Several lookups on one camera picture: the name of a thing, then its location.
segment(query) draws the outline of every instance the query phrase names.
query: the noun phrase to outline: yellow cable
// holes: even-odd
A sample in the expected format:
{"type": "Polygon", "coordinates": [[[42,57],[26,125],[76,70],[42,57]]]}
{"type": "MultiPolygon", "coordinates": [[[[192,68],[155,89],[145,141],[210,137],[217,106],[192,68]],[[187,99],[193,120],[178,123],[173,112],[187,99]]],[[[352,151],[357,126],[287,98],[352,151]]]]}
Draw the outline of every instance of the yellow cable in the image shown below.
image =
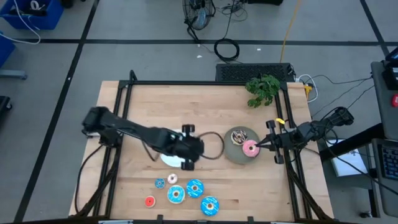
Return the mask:
{"type": "Polygon", "coordinates": [[[296,20],[297,11],[299,10],[300,5],[301,5],[301,0],[297,0],[297,4],[296,4],[296,6],[294,8],[294,12],[293,12],[293,17],[290,20],[289,28],[287,28],[285,39],[284,39],[284,43],[282,44],[282,52],[280,53],[279,63],[282,63],[282,61],[284,59],[284,51],[285,51],[286,39],[287,39],[287,36],[289,36],[289,31],[290,31],[290,28],[292,28],[294,20],[296,20]]]}

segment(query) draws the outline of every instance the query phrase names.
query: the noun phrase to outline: blue donut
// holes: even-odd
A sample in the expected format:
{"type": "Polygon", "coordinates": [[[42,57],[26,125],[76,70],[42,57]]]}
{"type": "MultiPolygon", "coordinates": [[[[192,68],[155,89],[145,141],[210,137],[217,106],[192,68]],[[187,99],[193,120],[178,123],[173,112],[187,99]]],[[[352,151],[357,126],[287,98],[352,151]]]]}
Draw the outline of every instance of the blue donut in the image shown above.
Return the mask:
{"type": "Polygon", "coordinates": [[[165,181],[164,181],[163,178],[158,178],[158,179],[155,180],[155,187],[156,187],[157,189],[162,189],[162,188],[164,188],[164,185],[165,185],[165,181]]]}
{"type": "Polygon", "coordinates": [[[167,198],[171,203],[181,203],[185,198],[184,188],[179,185],[173,185],[167,192],[167,198]]]}
{"type": "Polygon", "coordinates": [[[217,198],[207,196],[201,200],[200,210],[202,210],[203,214],[213,216],[217,214],[219,209],[220,205],[218,204],[217,198]]]}
{"type": "Polygon", "coordinates": [[[193,179],[190,180],[187,183],[187,194],[191,197],[191,198],[198,198],[201,195],[203,195],[203,192],[205,191],[205,186],[203,185],[203,183],[198,180],[198,179],[193,179]]]}

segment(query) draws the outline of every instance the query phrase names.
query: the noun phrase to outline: potted plant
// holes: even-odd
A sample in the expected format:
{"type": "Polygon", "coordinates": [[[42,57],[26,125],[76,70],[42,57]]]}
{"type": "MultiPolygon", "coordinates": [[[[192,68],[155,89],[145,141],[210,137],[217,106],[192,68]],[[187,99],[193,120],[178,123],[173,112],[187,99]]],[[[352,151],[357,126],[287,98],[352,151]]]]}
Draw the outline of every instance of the potted plant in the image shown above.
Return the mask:
{"type": "Polygon", "coordinates": [[[280,82],[272,75],[261,75],[246,83],[246,90],[255,95],[254,99],[248,101],[248,106],[257,108],[265,101],[264,106],[272,103],[274,96],[278,94],[280,82]]]}

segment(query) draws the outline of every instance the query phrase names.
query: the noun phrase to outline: white cable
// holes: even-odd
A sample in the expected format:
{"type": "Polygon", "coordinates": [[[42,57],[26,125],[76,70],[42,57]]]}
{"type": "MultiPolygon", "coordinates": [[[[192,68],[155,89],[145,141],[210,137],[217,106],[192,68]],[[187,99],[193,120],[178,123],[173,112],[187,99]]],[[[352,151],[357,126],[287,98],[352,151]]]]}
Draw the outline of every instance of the white cable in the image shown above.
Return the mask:
{"type": "Polygon", "coordinates": [[[315,93],[316,93],[315,98],[310,101],[307,101],[307,103],[311,103],[311,102],[314,102],[318,98],[318,88],[317,88],[317,85],[315,84],[315,82],[313,81],[312,77],[309,74],[303,74],[303,75],[299,76],[298,79],[300,80],[301,77],[304,77],[304,76],[309,77],[311,79],[313,87],[315,88],[315,93]]]}
{"type": "Polygon", "coordinates": [[[4,38],[6,38],[6,39],[12,40],[12,41],[14,41],[14,42],[17,42],[17,43],[32,44],[32,45],[39,44],[40,41],[42,40],[42,39],[40,38],[40,35],[39,35],[38,33],[36,33],[32,28],[30,28],[30,26],[28,26],[28,25],[26,24],[26,22],[23,20],[21,14],[19,13],[19,8],[18,8],[18,4],[17,4],[17,1],[16,1],[16,0],[14,0],[14,4],[15,4],[15,8],[16,8],[16,10],[17,10],[18,16],[19,16],[19,18],[21,19],[21,21],[22,21],[22,22],[25,24],[25,26],[28,27],[39,39],[37,40],[36,43],[32,43],[32,42],[27,42],[27,41],[23,41],[23,40],[16,40],[16,39],[13,39],[13,38],[11,38],[11,37],[7,37],[7,36],[5,36],[5,35],[3,35],[3,34],[1,34],[1,33],[0,33],[0,36],[4,37],[4,38]]]}

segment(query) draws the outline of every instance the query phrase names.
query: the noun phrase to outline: pink donut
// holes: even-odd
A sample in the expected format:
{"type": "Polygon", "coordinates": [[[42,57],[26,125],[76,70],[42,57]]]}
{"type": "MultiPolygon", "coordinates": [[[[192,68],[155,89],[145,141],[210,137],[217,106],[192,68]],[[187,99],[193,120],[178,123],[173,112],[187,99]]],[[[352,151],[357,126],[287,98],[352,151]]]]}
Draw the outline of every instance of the pink donut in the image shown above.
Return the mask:
{"type": "Polygon", "coordinates": [[[257,142],[255,140],[247,140],[243,143],[243,153],[249,157],[256,157],[260,148],[256,147],[257,142]]]}

